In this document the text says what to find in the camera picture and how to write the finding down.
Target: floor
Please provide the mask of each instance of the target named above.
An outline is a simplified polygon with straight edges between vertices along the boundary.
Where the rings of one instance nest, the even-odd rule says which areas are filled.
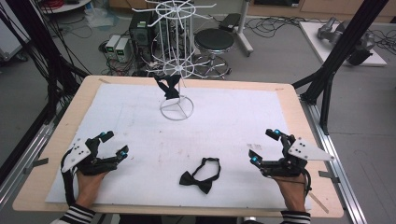
[[[130,16],[115,18],[114,26],[88,28],[81,10],[59,15],[61,27],[71,32],[64,36],[68,47],[93,74],[106,72],[106,60],[99,45],[111,35],[123,34]],[[216,26],[213,21],[204,27]],[[377,24],[373,29],[389,31],[393,24]],[[263,38],[246,29],[245,35],[254,48],[250,57],[235,45],[224,58],[233,71],[227,80],[293,83],[317,71],[321,63],[294,26],[284,26],[273,38]],[[54,39],[61,53],[59,39]],[[332,86],[329,132],[359,200],[368,223],[396,222],[396,56],[375,48],[388,63],[385,67],[342,66]],[[305,87],[297,90],[303,93]],[[47,83],[34,64],[12,60],[0,67],[0,163],[18,144],[23,134],[46,103]],[[12,209],[15,194],[4,204],[0,220],[8,223],[50,223],[60,213],[16,212]],[[110,223],[106,216],[103,223]],[[265,223],[279,223],[278,218],[259,218]],[[347,215],[337,219],[313,218],[314,223],[348,223]]]

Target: black stool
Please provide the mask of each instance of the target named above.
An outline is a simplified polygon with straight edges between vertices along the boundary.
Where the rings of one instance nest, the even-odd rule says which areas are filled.
[[[195,60],[195,70],[202,77],[222,77],[231,73],[227,62],[218,54],[228,52],[233,46],[233,36],[220,29],[206,29],[198,32],[195,37],[195,46],[208,55]]]

